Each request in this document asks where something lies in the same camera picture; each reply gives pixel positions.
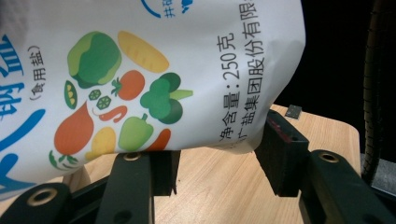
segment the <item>carrot illustration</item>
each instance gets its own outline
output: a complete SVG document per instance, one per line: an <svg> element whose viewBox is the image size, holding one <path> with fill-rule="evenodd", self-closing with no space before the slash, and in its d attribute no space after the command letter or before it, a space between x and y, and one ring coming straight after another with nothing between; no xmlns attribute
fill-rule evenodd
<svg viewBox="0 0 396 224"><path fill-rule="evenodd" d="M158 135L157 139L149 146L146 151L160 151L166 148L169 139L171 138L171 131L169 129L163 129Z"/></svg>
<svg viewBox="0 0 396 224"><path fill-rule="evenodd" d="M55 133L54 144L58 152L65 156L82 150L93 133L93 120L88 113L87 103L65 119Z"/></svg>

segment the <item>printed vegetable illustration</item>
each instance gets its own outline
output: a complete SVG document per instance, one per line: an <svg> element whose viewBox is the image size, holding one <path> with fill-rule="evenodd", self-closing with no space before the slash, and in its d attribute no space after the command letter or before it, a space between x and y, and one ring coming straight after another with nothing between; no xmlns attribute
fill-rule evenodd
<svg viewBox="0 0 396 224"><path fill-rule="evenodd" d="M149 140L154 129L146 123L147 117L148 115L144 114L142 119L130 117L125 120L120 131L120 148L127 151L136 151Z"/></svg>
<svg viewBox="0 0 396 224"><path fill-rule="evenodd" d="M93 90L93 91L90 92L88 97L90 98L91 101L92 100L97 100L100 97L101 94L102 93L100 92L100 90Z"/></svg>
<svg viewBox="0 0 396 224"><path fill-rule="evenodd" d="M169 62L162 53L134 34L120 31L119 44L129 59L150 72L162 73L169 67Z"/></svg>
<svg viewBox="0 0 396 224"><path fill-rule="evenodd" d="M120 63L117 44L100 32L84 35L67 55L69 74L82 89L109 82Z"/></svg>
<svg viewBox="0 0 396 224"><path fill-rule="evenodd" d="M104 96L98 100L98 103L96 103L96 107L99 109L106 109L110 106L111 103L111 98L108 96Z"/></svg>
<svg viewBox="0 0 396 224"><path fill-rule="evenodd" d="M140 99L140 104L160 122L176 123L183 115L183 107L178 100L192 96L192 91L178 90L179 86L179 75L166 73L151 83L149 91Z"/></svg>
<svg viewBox="0 0 396 224"><path fill-rule="evenodd" d="M71 156L82 150L90 141L93 133L93 120L88 113L87 103L65 119L55 132L55 148Z"/></svg>
<svg viewBox="0 0 396 224"><path fill-rule="evenodd" d="M87 161L92 161L101 155L113 153L116 148L116 132L110 127L105 127L93 137L92 150L85 154Z"/></svg>
<svg viewBox="0 0 396 224"><path fill-rule="evenodd" d="M76 109L77 91L73 83L68 80L66 80L66 83L64 84L64 99L66 100L66 104L70 109Z"/></svg>
<svg viewBox="0 0 396 224"><path fill-rule="evenodd" d="M76 158L62 155L59 159L55 159L52 150L49 152L49 162L53 167L62 171L78 168L76 166L78 165L78 160Z"/></svg>
<svg viewBox="0 0 396 224"><path fill-rule="evenodd" d="M145 87L145 78L140 72L133 70L125 73L121 79L113 80L111 84L115 87L111 93L122 100L130 101L136 98Z"/></svg>
<svg viewBox="0 0 396 224"><path fill-rule="evenodd" d="M171 131L169 129L163 129L157 139L146 149L146 151L164 150L170 139Z"/></svg>
<svg viewBox="0 0 396 224"><path fill-rule="evenodd" d="M120 106L117 106L116 108L110 110L109 112L107 112L107 113L105 113L105 114L98 115L98 116L99 116L99 119L100 119L101 121L108 121L108 120L113 119L113 122L114 122L114 123L117 123L117 122L119 122L120 120L122 120L123 117L125 117L125 115L126 115L127 112L128 112L128 107L125 106L125 105L120 105Z"/></svg>

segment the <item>orange sweet potato illustration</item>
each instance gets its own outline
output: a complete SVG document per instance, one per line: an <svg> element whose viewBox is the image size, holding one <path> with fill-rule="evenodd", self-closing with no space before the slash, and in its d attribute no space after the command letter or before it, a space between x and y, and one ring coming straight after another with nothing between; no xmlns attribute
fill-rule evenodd
<svg viewBox="0 0 396 224"><path fill-rule="evenodd" d="M55 133L55 148L63 155L70 156L82 150L93 133L93 120L88 113L87 103L65 119Z"/></svg>

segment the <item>yellow vegetable illustration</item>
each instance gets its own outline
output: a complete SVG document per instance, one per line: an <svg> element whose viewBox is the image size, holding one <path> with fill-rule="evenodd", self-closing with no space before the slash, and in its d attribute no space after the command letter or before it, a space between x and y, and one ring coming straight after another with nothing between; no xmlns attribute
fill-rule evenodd
<svg viewBox="0 0 396 224"><path fill-rule="evenodd" d="M162 53L136 35L120 31L119 44L129 59L150 72L162 73L169 67L169 62Z"/></svg>
<svg viewBox="0 0 396 224"><path fill-rule="evenodd" d="M105 127L92 140L92 150L85 154L87 161L94 160L101 155L113 153L116 148L116 133L110 127Z"/></svg>

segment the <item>blue logo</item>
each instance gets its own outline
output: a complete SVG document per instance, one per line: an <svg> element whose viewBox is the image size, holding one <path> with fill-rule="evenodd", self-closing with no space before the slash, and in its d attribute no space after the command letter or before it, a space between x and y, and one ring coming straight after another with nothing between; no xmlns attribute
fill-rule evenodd
<svg viewBox="0 0 396 224"><path fill-rule="evenodd" d="M159 19L173 19L179 15L185 14L193 3L193 0L181 0L181 2L177 3L174 0L162 0L150 5L148 4L149 0L141 1L146 11Z"/></svg>

